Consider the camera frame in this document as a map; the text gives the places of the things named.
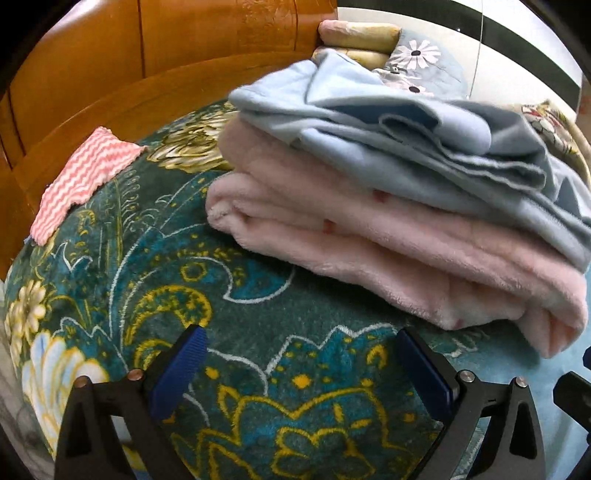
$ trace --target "folded blanket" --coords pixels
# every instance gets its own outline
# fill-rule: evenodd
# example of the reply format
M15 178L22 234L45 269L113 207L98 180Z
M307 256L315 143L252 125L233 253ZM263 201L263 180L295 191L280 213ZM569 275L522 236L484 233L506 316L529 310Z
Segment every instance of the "folded blanket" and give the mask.
M105 127L92 132L43 193L31 226L31 236L37 245L45 245L72 205L86 203L98 187L130 165L145 149L119 140Z
M390 55L398 43L400 27L389 23L324 20L318 33L328 47L374 50Z
M584 276L530 234L364 189L240 119L219 147L238 171L209 187L207 219L246 249L445 329L514 320L544 356L586 326Z
M230 94L244 120L358 182L537 233L580 271L591 194L515 112L384 86L326 50Z

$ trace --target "pillow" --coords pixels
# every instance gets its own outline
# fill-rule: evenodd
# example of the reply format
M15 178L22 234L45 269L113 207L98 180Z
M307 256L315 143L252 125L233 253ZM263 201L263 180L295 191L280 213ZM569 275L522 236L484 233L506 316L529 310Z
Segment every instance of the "pillow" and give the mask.
M383 68L389 59L386 54L377 51L355 50L353 48L318 47L312 54L312 60L316 61L316 57L327 48L332 48L343 55L347 55L351 60L356 61L368 70Z
M390 55L400 36L400 27L389 23L324 20L318 33L327 47L374 50Z
M550 100L539 105L507 105L521 113L548 147L548 151L566 163L591 188L591 147L579 127Z
M389 87L445 99L466 99L468 85L460 63L439 42L402 29L383 69L374 70Z

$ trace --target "floral pillowcase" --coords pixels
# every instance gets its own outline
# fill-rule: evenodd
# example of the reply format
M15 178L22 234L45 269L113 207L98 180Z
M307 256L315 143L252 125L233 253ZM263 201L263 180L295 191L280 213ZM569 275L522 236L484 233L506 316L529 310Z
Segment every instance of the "floral pillowcase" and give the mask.
M384 68L373 71L394 89L445 99L465 99L468 94L463 68L452 54L405 28Z

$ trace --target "pink fleece blanket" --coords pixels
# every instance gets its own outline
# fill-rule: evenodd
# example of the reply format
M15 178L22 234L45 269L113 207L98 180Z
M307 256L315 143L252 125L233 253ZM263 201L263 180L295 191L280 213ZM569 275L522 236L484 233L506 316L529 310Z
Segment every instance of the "pink fleece blanket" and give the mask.
M584 276L542 240L368 191L240 119L207 218L244 248L359 284L444 329L514 320L545 357L587 325Z

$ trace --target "stack of folded blankets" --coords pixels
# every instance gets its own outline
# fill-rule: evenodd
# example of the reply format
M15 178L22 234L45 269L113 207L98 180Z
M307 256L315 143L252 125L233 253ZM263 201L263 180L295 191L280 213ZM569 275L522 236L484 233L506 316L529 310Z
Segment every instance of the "stack of folded blankets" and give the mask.
M587 324L591 194L516 112L385 86L326 49L240 87L207 217L244 248L445 329L516 322L546 357Z

